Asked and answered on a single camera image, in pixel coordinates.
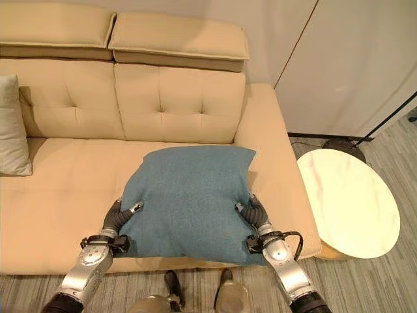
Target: white cabinet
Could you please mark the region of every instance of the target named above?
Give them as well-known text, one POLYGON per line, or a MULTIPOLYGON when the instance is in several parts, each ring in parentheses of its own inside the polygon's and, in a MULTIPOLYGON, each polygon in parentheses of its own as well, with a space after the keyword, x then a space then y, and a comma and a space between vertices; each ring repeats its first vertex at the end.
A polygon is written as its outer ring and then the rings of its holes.
POLYGON ((289 132, 363 136, 416 88, 417 1, 320 0, 276 94, 289 132))

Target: sofa seat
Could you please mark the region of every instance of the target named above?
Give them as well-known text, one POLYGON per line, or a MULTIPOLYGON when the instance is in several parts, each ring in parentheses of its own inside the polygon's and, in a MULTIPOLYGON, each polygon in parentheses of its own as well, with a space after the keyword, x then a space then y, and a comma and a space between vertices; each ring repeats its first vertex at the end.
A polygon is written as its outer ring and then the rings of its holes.
MULTIPOLYGON (((1 212, 7 212, 0 221, 3 273, 67 272, 80 252, 79 241, 98 233, 104 215, 147 153, 197 145, 53 138, 28 142, 33 175, 1 178, 1 212)), ((219 266, 189 258, 125 258, 115 260, 112 269, 219 266)))

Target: marble tabletop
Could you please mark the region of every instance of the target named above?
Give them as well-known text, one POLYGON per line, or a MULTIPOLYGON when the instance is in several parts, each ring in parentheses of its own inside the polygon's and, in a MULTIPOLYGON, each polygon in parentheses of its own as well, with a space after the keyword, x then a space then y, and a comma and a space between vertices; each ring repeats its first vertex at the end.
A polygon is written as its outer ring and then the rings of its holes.
POLYGON ((368 165, 333 149, 298 159, 320 238, 355 258, 376 258, 391 250, 399 235, 392 193, 368 165))

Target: beige sofa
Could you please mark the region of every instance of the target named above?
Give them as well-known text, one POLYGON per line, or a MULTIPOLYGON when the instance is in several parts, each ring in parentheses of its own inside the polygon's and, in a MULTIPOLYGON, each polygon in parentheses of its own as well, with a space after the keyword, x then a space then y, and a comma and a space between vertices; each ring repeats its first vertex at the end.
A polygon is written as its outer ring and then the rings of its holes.
MULTIPOLYGON (((249 181, 277 230, 319 236, 274 90, 245 83, 243 30, 151 12, 0 4, 0 74, 17 74, 33 174, 1 177, 0 272, 65 273, 147 153, 257 151, 249 181)), ((293 249, 296 240, 289 240, 293 249)), ((123 258, 112 271, 225 264, 123 258)))

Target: teal cushion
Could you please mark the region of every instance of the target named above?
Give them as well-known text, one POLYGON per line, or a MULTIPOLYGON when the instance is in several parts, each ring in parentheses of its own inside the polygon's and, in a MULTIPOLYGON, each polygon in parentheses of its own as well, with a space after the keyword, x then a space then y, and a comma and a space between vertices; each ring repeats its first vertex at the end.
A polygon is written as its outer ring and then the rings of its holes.
POLYGON ((255 151, 228 146, 176 147, 149 153, 127 183, 122 210, 145 202, 121 229, 127 257, 178 257, 263 264, 245 240, 251 228, 235 211, 249 204, 248 167, 255 151))

